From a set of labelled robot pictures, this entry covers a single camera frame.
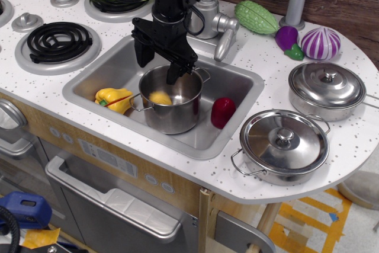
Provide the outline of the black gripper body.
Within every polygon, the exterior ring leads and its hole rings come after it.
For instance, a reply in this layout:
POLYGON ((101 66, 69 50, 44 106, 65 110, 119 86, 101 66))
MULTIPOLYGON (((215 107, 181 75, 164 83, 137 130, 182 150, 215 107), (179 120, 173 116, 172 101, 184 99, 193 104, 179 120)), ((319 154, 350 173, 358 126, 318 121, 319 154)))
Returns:
POLYGON ((182 75, 193 73, 198 56, 187 41, 183 21, 163 23, 156 19, 149 21, 136 17, 132 24, 134 40, 151 46, 155 54, 159 54, 170 63, 181 65, 182 75))

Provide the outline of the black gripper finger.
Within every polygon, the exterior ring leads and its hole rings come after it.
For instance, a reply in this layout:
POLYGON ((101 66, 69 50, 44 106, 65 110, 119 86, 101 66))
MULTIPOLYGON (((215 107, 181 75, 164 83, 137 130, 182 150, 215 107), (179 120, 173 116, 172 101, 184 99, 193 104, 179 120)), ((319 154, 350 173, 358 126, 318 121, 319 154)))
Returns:
POLYGON ((144 68, 149 62, 153 60, 155 51, 151 46, 135 40, 134 48, 136 52, 137 63, 141 68, 144 68))
POLYGON ((166 75, 166 83, 168 85, 174 85, 179 77, 182 76, 182 66, 171 62, 166 75))

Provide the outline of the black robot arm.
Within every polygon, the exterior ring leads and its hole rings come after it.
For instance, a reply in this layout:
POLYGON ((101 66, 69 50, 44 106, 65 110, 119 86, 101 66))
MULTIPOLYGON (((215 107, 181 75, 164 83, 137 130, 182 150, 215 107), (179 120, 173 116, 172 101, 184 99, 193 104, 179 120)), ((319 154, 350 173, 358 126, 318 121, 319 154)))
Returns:
POLYGON ((191 13, 199 0, 155 0, 152 21, 134 18, 134 49, 137 64, 143 68, 155 54, 169 61, 166 83, 173 85, 186 73, 192 74, 198 56, 187 41, 191 13))

